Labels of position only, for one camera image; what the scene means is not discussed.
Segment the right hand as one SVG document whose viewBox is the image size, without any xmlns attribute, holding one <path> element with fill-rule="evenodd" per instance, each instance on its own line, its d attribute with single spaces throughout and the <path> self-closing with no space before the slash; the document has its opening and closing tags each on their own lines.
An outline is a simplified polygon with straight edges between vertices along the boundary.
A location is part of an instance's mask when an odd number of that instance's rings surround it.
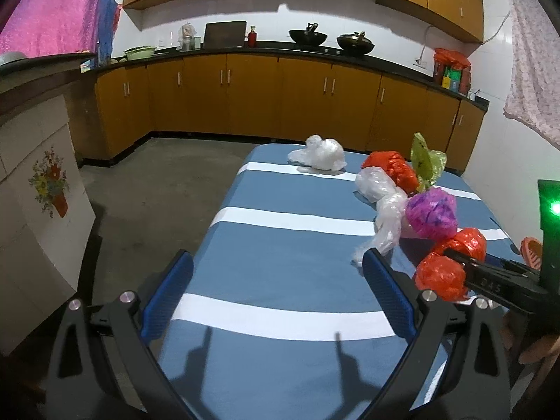
<svg viewBox="0 0 560 420">
<path fill-rule="evenodd" d="M 520 340 L 515 327 L 521 324 L 522 316 L 516 312 L 508 311 L 503 317 L 502 329 L 500 335 L 504 347 L 509 351 L 512 346 Z M 559 354 L 559 337 L 548 335 L 540 337 L 531 344 L 520 345 L 520 355 L 518 362 L 522 365 L 536 363 L 546 357 L 553 357 Z"/>
</svg>

